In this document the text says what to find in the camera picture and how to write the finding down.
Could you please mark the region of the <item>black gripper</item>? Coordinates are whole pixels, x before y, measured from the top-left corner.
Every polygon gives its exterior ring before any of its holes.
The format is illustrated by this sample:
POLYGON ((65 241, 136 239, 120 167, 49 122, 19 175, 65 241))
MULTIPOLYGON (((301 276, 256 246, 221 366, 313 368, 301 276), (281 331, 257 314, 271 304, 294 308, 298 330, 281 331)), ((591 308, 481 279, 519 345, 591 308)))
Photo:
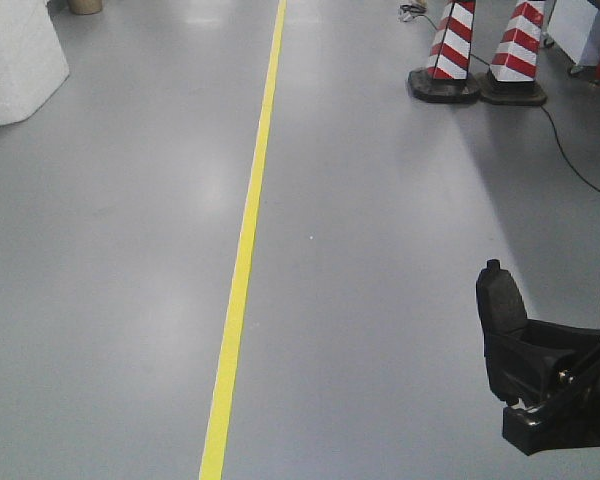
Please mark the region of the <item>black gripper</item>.
POLYGON ((509 405, 519 400, 533 405, 503 410, 505 440, 526 455, 600 447, 598 329, 530 320, 511 332, 485 332, 483 338, 491 391, 509 405), (558 374, 570 369, 564 387, 553 394, 558 374))

